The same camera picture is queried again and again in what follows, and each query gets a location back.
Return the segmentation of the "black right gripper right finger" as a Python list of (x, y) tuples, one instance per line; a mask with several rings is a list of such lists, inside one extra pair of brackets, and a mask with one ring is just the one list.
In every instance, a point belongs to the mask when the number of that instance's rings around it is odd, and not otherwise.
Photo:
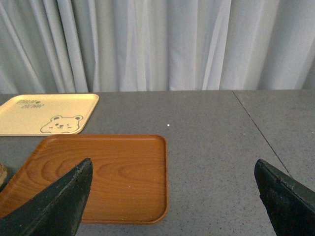
[(315, 234), (315, 192), (263, 159), (254, 167), (260, 198), (278, 236)]

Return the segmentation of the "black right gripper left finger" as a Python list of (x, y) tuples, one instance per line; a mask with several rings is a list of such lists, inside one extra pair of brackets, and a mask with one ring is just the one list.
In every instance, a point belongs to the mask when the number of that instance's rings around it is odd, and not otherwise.
[(2, 236), (74, 236), (91, 190), (90, 158), (35, 195), (0, 221)]

